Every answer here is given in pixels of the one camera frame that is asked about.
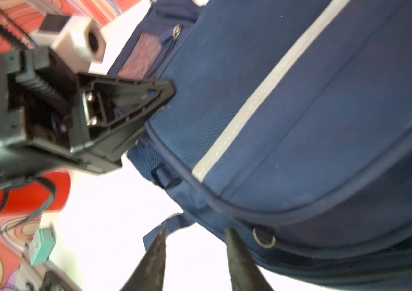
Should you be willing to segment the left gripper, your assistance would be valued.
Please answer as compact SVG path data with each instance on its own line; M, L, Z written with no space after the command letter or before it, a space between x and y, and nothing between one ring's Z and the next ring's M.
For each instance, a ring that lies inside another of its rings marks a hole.
M49 47L1 55L0 189L62 167L119 169L175 94L170 80L72 73Z

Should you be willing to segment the green box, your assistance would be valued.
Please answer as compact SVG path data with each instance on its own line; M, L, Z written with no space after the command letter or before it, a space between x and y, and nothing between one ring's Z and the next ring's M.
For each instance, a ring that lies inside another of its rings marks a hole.
M30 264L37 266L46 263L55 244L56 238L51 227L38 229L29 244Z

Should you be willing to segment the navy blue backpack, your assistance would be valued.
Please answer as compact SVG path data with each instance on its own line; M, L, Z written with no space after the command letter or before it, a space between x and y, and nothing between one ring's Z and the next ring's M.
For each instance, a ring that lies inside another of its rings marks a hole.
M412 1L155 1L110 76L168 79L127 156L257 265L412 288Z

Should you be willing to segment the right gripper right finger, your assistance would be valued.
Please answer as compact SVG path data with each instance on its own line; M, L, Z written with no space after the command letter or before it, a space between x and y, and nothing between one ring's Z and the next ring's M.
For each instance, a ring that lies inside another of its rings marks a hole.
M225 230L225 243L232 290L273 291L234 229Z

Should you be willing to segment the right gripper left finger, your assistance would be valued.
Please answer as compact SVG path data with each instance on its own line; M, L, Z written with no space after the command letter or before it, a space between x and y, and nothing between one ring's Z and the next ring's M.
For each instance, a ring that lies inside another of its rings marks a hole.
M166 230L158 232L121 291L162 291L166 264Z

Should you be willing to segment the red cup with markers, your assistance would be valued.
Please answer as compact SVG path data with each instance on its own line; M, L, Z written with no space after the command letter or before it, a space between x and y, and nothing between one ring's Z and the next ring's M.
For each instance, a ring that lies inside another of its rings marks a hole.
M71 178L66 172L53 172L44 175L57 187L57 194L48 212L60 212L66 205L71 189ZM34 212L49 198L49 192L38 184L33 184L21 189L13 190L9 194L9 200L2 216L25 215ZM3 192L0 190L0 204L3 200Z

